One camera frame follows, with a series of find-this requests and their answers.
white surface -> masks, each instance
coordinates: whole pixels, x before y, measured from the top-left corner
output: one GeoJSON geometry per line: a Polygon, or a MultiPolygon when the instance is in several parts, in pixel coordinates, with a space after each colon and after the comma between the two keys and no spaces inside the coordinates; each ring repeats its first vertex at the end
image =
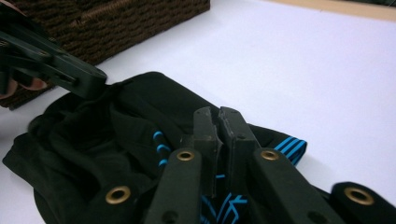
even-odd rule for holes
{"type": "MultiPolygon", "coordinates": [[[[313,185],[363,184],[396,204],[396,22],[282,5],[212,8],[99,65],[109,83],[160,71],[247,122],[308,142],[313,185]]],[[[0,157],[65,91],[0,108],[0,157]]],[[[43,223],[32,188],[0,165],[0,223],[43,223]]]]}

wicker basket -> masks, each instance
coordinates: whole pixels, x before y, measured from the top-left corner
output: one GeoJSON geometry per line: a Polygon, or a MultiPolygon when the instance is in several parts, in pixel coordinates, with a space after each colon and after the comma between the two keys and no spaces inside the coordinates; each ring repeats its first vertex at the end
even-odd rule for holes
{"type": "MultiPolygon", "coordinates": [[[[62,48],[98,64],[160,32],[210,9],[210,0],[13,0],[27,17],[41,24],[62,48]]],[[[15,107],[40,92],[24,89],[0,106],[15,107]]]]}

finger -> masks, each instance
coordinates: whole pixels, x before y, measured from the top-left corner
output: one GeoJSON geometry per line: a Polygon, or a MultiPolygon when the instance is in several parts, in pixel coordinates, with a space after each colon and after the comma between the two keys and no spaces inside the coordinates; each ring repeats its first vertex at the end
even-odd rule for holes
{"type": "Polygon", "coordinates": [[[33,78],[32,80],[32,84],[30,86],[23,86],[26,90],[29,91],[39,91],[39,90],[43,90],[46,89],[48,87],[47,83],[39,78],[33,78]]]}
{"type": "Polygon", "coordinates": [[[14,7],[14,5],[10,4],[8,1],[0,0],[0,3],[3,3],[4,5],[13,8],[14,10],[18,11],[19,13],[21,13],[23,16],[25,15],[25,14],[23,14],[23,12],[21,12],[19,9],[14,7]]]}
{"type": "Polygon", "coordinates": [[[18,88],[18,83],[15,80],[10,79],[8,82],[7,94],[0,94],[0,99],[5,99],[5,98],[11,96],[12,94],[14,94],[14,92],[17,90],[17,88],[18,88]]]}

black fabric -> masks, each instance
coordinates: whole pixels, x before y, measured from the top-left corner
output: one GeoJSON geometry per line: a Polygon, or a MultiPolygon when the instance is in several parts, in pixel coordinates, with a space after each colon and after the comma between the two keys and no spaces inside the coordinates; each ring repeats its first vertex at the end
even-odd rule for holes
{"type": "MultiPolygon", "coordinates": [[[[193,112],[205,106],[219,112],[156,72],[113,84],[95,101],[66,94],[32,120],[3,163],[33,186],[47,223],[139,223],[163,166],[156,148],[177,149],[181,137],[192,134],[193,112]],[[162,137],[153,137],[157,133],[162,137]],[[107,203],[107,193],[118,186],[128,187],[131,196],[107,203]]],[[[250,127],[262,147],[276,147],[289,137],[250,127]]],[[[219,211],[222,200],[208,203],[219,211]]],[[[216,222],[213,214],[203,217],[205,223],[216,222]]]]}

